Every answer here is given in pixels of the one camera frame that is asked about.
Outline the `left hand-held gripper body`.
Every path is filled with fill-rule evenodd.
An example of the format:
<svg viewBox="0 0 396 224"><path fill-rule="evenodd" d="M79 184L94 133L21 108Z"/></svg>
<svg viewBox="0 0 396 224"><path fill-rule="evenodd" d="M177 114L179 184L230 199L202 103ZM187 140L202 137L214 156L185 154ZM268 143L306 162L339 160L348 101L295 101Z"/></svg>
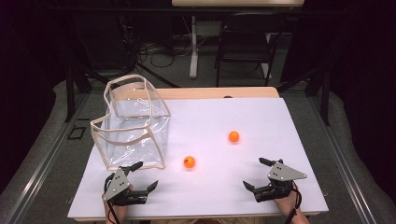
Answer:
<svg viewBox="0 0 396 224"><path fill-rule="evenodd" d="M110 175L105 183L105 193L102 197L106 203L117 206L145 204L148 198L146 190L132 190L132 184L128 180L128 174L134 168L119 167L118 170Z"/></svg>

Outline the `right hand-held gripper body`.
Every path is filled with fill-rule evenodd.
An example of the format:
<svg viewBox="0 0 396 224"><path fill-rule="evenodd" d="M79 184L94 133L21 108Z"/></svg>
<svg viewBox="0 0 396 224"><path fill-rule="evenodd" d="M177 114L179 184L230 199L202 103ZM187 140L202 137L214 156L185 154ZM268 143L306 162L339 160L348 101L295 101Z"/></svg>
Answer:
<svg viewBox="0 0 396 224"><path fill-rule="evenodd" d="M270 167L267 174L270 183L267 186L256 188L253 194L257 203L287 197L297 179L305 179L307 175L297 171L284 163L276 163Z"/></svg>

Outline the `transparent bag with beige trim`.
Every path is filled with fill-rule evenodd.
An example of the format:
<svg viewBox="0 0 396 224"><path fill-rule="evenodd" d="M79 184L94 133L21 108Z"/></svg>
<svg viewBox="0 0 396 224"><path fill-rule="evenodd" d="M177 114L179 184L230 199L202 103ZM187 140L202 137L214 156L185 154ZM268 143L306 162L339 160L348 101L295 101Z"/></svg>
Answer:
<svg viewBox="0 0 396 224"><path fill-rule="evenodd" d="M91 121L92 139L107 170L142 162L165 167L171 112L144 77L127 75L107 83L106 114Z"/></svg>

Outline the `person's left hand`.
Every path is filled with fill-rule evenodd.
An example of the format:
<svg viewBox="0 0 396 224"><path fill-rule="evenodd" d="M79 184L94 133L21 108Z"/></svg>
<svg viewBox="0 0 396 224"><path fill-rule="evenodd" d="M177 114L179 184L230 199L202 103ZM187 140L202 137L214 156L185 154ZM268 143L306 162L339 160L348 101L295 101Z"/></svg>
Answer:
<svg viewBox="0 0 396 224"><path fill-rule="evenodd" d="M105 213L106 213L106 219L113 217L112 213L110 212L109 206L107 203L104 203L104 208L105 208ZM117 218L125 219L128 211L129 211L129 206L113 206L113 210L116 214Z"/></svg>

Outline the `person's right hand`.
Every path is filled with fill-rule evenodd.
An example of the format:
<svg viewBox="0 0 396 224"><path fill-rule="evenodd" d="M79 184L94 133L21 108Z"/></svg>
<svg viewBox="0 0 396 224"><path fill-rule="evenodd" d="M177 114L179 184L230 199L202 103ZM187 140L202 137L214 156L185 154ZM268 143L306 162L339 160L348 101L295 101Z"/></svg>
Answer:
<svg viewBox="0 0 396 224"><path fill-rule="evenodd" d="M296 185L293 186L290 194L287 197L274 199L279 211L288 217L292 211L297 211L301 203L301 195Z"/></svg>

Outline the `black metal stand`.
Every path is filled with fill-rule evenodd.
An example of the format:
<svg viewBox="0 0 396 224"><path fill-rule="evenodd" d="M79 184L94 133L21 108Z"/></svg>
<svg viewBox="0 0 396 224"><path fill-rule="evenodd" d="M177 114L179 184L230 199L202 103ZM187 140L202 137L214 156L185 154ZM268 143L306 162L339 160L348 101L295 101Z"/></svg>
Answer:
<svg viewBox="0 0 396 224"><path fill-rule="evenodd" d="M315 96L318 91L321 91L321 101L320 101L320 117L324 123L329 126L329 98L330 98L330 84L331 84L331 74L327 69L314 68L309 72L300 75L293 79L292 81L282 84L277 87L278 92L286 91L287 89L295 86L304 79L309 78L308 84L304 90L304 94L307 97Z"/></svg>
<svg viewBox="0 0 396 224"><path fill-rule="evenodd" d="M75 25L70 19L65 21L65 56L68 61L66 68L66 96L67 115L65 121L68 122L76 113L75 88L82 93L90 93L92 86L86 74L85 49L75 29Z"/></svg>

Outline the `black chair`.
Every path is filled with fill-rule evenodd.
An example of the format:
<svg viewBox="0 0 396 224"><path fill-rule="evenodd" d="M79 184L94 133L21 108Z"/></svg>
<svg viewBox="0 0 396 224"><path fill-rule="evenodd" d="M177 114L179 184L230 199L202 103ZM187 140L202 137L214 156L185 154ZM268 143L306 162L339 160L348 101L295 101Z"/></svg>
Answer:
<svg viewBox="0 0 396 224"><path fill-rule="evenodd" d="M286 28L286 18L280 13L236 12L226 17L219 28L218 51L215 60L216 86L222 63L255 63L268 66L263 73L264 85L269 82L279 37Z"/></svg>

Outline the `white-legged desk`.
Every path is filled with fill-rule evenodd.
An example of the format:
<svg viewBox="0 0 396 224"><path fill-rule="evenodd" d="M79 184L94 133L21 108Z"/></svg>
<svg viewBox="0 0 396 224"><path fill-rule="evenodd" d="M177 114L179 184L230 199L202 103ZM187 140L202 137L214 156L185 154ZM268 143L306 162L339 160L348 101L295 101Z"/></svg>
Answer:
<svg viewBox="0 0 396 224"><path fill-rule="evenodd" d="M304 0L172 0L174 7L301 7ZM191 17L190 78L197 78L198 48L196 18Z"/></svg>

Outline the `metal floor rail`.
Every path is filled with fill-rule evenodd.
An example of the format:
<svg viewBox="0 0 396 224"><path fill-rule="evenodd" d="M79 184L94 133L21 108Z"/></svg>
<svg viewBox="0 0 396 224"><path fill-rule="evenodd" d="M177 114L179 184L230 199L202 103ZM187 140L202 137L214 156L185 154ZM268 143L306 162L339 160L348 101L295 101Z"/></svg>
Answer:
<svg viewBox="0 0 396 224"><path fill-rule="evenodd" d="M332 158L337 166L337 169L340 173L340 176L343 179L343 182L346 186L346 190L353 202L355 209L361 219L362 224L377 224L375 217L363 196L360 186L354 175L351 172L351 169L348 165L346 160L345 154L340 148L330 126L328 126L325 121L323 120L320 114L320 105L318 100L315 97L308 97L307 98L311 108L314 111L315 117L318 120L318 123L325 133L326 138L328 139L331 145L331 153Z"/></svg>
<svg viewBox="0 0 396 224"><path fill-rule="evenodd" d="M0 194L0 224L12 224L22 220L89 98L89 94L81 94L76 101L74 114L65 122L66 99L62 95L56 97L47 122L20 168Z"/></svg>

